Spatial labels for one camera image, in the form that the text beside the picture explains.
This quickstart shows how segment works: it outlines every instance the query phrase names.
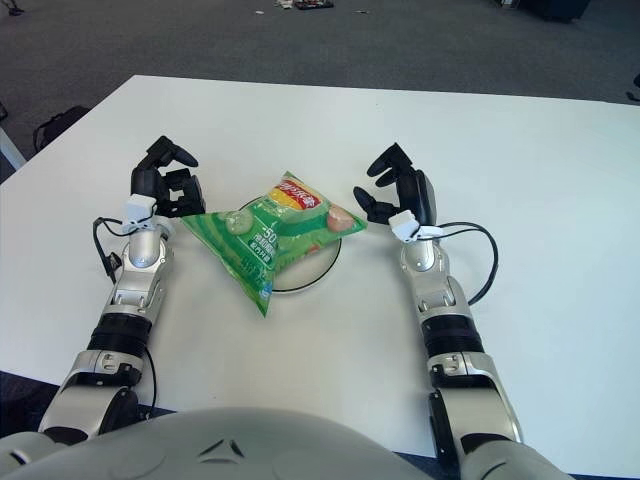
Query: small object on floor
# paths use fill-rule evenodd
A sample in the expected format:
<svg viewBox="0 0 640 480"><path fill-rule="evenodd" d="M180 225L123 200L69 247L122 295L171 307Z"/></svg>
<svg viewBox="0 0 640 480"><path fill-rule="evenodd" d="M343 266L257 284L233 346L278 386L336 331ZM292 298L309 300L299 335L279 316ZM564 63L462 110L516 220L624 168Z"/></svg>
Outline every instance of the small object on floor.
<svg viewBox="0 0 640 480"><path fill-rule="evenodd" d="M333 8L330 0L294 0L293 4L299 10L313 10L316 8Z"/></svg>
<svg viewBox="0 0 640 480"><path fill-rule="evenodd" d="M24 13L24 10L16 5L15 0L2 0L2 4L7 7L7 9L9 10L9 15L11 15L12 17L17 17Z"/></svg>

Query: white cable clip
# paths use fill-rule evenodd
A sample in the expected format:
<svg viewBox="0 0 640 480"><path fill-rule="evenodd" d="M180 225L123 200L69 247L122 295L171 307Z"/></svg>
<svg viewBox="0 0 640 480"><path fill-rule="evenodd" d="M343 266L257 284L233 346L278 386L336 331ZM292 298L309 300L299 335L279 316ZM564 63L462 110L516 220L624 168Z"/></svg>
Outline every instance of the white cable clip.
<svg viewBox="0 0 640 480"><path fill-rule="evenodd" d="M134 193L129 197L124 208L124 222L122 222L122 233L129 233L133 230L155 230L156 224L153 219L153 207L156 199Z"/></svg>
<svg viewBox="0 0 640 480"><path fill-rule="evenodd" d="M440 227L420 225L411 210L405 210L390 217L389 226L393 234L404 243L444 235L444 230Z"/></svg>

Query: white table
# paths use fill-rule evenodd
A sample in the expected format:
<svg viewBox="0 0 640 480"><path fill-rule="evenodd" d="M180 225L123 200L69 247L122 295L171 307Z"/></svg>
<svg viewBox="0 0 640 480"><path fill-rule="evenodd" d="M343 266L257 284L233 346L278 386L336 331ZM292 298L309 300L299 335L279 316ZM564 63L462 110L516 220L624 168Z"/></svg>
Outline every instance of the white table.
<svg viewBox="0 0 640 480"><path fill-rule="evenodd" d="M200 160L218 211L290 169L360 212L352 187L371 188L365 170L398 141L431 178L439 220L482 223L499 242L498 278L473 312L527 442L566 471L640 472L640 109L133 77L0 187L2 370L59 383L86 347L110 289L91 222L122 215L131 169L161 134ZM159 406L299 410L433 455L426 358L388 229L345 239L326 280L274 298L267 318L177 230L150 344ZM485 239L446 247L474 293ZM150 401L150 375L137 390Z"/></svg>

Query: black cable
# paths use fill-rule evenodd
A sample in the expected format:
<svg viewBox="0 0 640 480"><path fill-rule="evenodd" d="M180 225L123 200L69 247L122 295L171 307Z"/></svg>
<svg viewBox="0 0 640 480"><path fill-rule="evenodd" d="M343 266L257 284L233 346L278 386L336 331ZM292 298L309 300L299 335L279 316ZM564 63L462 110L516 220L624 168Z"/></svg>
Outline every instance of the black cable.
<svg viewBox="0 0 640 480"><path fill-rule="evenodd" d="M158 395L158 379L156 377L156 366L153 364L153 358L151 358L151 353L149 353L149 349L144 347L144 351L147 354L147 358L149 359L149 365L151 365L151 376L153 377L153 400L151 401L151 408L149 409L149 413L147 413L147 420L153 418L154 411L156 409L156 397Z"/></svg>
<svg viewBox="0 0 640 480"><path fill-rule="evenodd" d="M482 299L482 297L484 297L487 294L487 292L491 289L491 286L493 285L493 281L496 278L496 274L498 273L498 260L499 260L498 244L496 243L496 241L493 238L493 236L491 235L491 233L489 233L489 231L486 228L484 228L482 225L478 225L477 223L472 223L472 222L449 222L449 223L443 223L442 225L438 225L438 227L439 228L472 227L472 228L465 228L465 229L462 229L462 230L458 230L457 232L448 233L446 235L438 235L436 237L424 238L424 239L420 239L420 240L423 240L423 241L439 240L441 238L453 237L454 235L459 235L459 234L465 233L465 232L481 232L481 233L484 233L487 236L487 238L489 239L489 242L491 243L491 250L493 250L493 265L491 266L491 271L489 272L489 277L487 278L487 281L484 283L484 285L478 291L478 293L476 293L469 300L469 306L474 305L480 299Z"/></svg>
<svg viewBox="0 0 640 480"><path fill-rule="evenodd" d="M149 215L148 217L141 218L140 220L138 220L137 223L141 223L141 222L147 221L151 217L153 217L153 215L155 213L154 208L155 208L156 205L157 205L157 202L155 202L151 206L151 215ZM115 218L108 218L108 217L98 217L93 221L93 243L96 245L96 250L98 251L98 256L100 257L100 261L102 261L102 265L104 266L104 269L107 272L107 275L109 276L111 281L115 284L116 283L115 270L117 270L120 265L116 265L115 267L112 265L110 257L113 257L115 255L114 253L112 253L109 257L107 257L104 254L104 250L102 249L102 245L100 244L100 239L98 238L98 227L100 225L104 225L105 228L109 231L109 233L111 235L115 236L115 237L128 237L130 235L133 235L134 233L136 233L140 229L139 228L135 228L135 229L131 230L128 233L117 233L117 232L114 232L111 229L111 227L109 226L109 223L115 223L117 225L122 225L122 221L121 220L117 220Z"/></svg>

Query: black bag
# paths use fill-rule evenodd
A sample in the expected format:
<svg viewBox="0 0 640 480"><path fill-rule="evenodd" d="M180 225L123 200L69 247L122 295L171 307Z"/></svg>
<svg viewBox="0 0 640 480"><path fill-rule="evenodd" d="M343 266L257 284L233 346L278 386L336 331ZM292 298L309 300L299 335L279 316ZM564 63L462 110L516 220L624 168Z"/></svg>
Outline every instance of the black bag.
<svg viewBox="0 0 640 480"><path fill-rule="evenodd" d="M33 148L36 153L62 135L65 130L84 117L90 110L90 108L82 105L76 105L66 112L54 115L36 128L33 131Z"/></svg>

